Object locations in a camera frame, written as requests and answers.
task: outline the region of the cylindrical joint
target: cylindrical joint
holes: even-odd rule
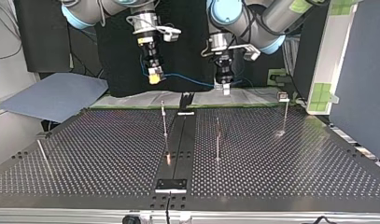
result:
[[[158,17],[155,12],[145,12],[132,17],[134,25],[134,34],[156,30],[158,26]]]
[[[74,27],[84,29],[101,21],[103,17],[108,18],[147,1],[149,0],[79,0],[71,7],[62,5],[62,13]]]
[[[228,40],[232,39],[231,33],[217,33],[210,36],[211,50],[213,52],[225,50],[229,43]]]
[[[211,16],[218,24],[232,24],[242,13],[241,0],[217,0],[209,2],[208,4],[211,4],[209,8],[209,16]]]
[[[309,9],[310,5],[306,4],[304,0],[274,0],[265,10],[260,21],[264,21],[265,25],[272,31],[283,34],[291,24]],[[241,37],[245,42],[249,41],[249,44],[264,53],[271,54],[276,52],[283,44],[285,36],[269,33],[254,20],[254,16],[256,15],[243,6],[241,15],[234,22],[228,24],[211,17],[213,19],[211,23],[217,23],[217,26]]]
[[[262,14],[262,18],[271,30],[283,33],[310,7],[305,0],[274,0]]]

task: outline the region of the metal bracket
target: metal bracket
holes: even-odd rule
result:
[[[156,193],[187,193],[187,180],[186,179],[159,179]]]
[[[330,98],[330,103],[333,103],[333,104],[335,104],[335,105],[338,105],[338,104],[339,104],[339,97],[336,96],[336,95],[334,95],[334,94],[332,94],[332,95],[331,95],[331,98]]]

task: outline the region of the metal post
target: metal post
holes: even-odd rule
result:
[[[42,157],[44,158],[44,160],[47,160],[48,159],[47,155],[45,154],[44,148],[42,147],[41,141],[39,139],[37,139],[37,143],[38,143],[38,147],[41,150]]]
[[[217,118],[217,141],[216,141],[216,144],[217,144],[216,159],[217,159],[217,161],[219,161],[219,138],[220,137],[221,137],[221,129],[219,126],[219,118]]]

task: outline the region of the metal rod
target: metal rod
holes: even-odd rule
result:
[[[286,102],[285,120],[288,117],[288,112],[289,112],[289,101]]]
[[[217,118],[217,141],[216,141],[216,144],[217,144],[216,159],[217,159],[217,161],[219,161],[219,138],[220,137],[221,137],[221,129],[219,127],[219,118]]]
[[[44,158],[44,160],[47,160],[47,155],[45,154],[44,148],[42,147],[41,141],[39,139],[37,139],[37,143],[38,143],[38,147],[41,150],[42,157]]]
[[[163,136],[167,138],[166,112],[164,110],[164,101],[161,101],[161,111],[162,111],[162,118],[163,118]]]

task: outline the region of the black cable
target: black cable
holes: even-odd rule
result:
[[[93,77],[97,77],[86,65],[84,62],[82,62],[79,57],[72,51],[71,54],[82,64],[82,66],[84,67],[84,76],[87,75],[87,71],[93,76]]]
[[[97,78],[102,78],[103,73],[105,72],[105,69],[100,69],[100,71],[97,73]]]
[[[170,195],[171,195],[171,193],[169,193],[169,198],[168,198],[168,200],[167,200],[167,205],[166,205],[166,210],[165,210],[165,214],[166,214],[166,223],[167,223],[167,224],[170,224],[170,216],[169,216]]]
[[[11,54],[9,54],[7,56],[0,57],[0,60],[4,60],[4,59],[7,59],[7,58],[10,58],[10,57],[13,57],[13,56],[19,54],[19,52],[21,52],[21,47],[22,47],[22,45],[20,45],[19,48],[18,48],[18,50],[15,51],[14,53],[11,53]]]
[[[307,3],[314,7],[326,7],[330,4],[331,0],[324,0],[324,2],[315,2],[314,0],[305,0]]]
[[[305,98],[303,98],[303,96],[301,95],[300,91],[298,90],[297,85],[295,85],[294,77],[293,77],[291,74],[287,74],[287,75],[291,78],[292,85],[294,86],[295,91],[296,91],[296,92],[298,93],[298,95],[301,97],[301,100],[303,101],[303,103],[304,103],[305,105],[308,105],[308,103],[306,103],[306,101],[305,101]]]
[[[69,26],[69,28],[71,28],[72,30],[75,30],[75,31],[78,31],[78,32],[82,33],[83,35],[85,35],[86,37],[88,37],[88,38],[90,39],[90,41],[91,41],[93,44],[97,45],[96,40],[93,39],[93,38],[92,38],[90,35],[88,35],[87,33],[83,32],[82,30],[76,29],[76,28],[74,28],[74,27],[72,27],[72,26]]]
[[[336,222],[329,221],[329,219],[326,218],[326,217],[324,217],[324,216],[323,216],[323,217],[318,217],[318,218],[316,219],[316,221],[313,222],[313,223],[303,223],[303,224],[319,224],[323,219],[324,219],[327,223],[329,223],[329,224],[338,224],[338,223],[336,223]]]
[[[253,22],[255,21],[255,19],[256,19],[255,17],[257,17],[257,15],[254,14],[250,8],[248,8],[245,0],[242,0],[242,4],[243,4],[244,8],[246,9],[248,26],[245,29],[245,31],[241,34],[241,36],[245,36],[249,32],[247,44],[250,44],[251,36],[252,36]]]
[[[283,60],[285,61],[285,64],[289,64],[288,59],[287,59],[287,57],[285,57],[285,55],[283,55]],[[308,105],[308,103],[306,103],[306,101],[305,101],[305,98],[303,98],[303,96],[301,95],[300,91],[298,90],[297,85],[295,85],[294,77],[291,75],[291,72],[289,71],[289,69],[288,69],[287,76],[289,76],[289,77],[291,78],[291,83],[292,83],[292,85],[294,86],[295,91],[296,91],[296,92],[298,93],[298,95],[301,97],[301,100],[303,101],[303,103],[304,103],[305,105]]]

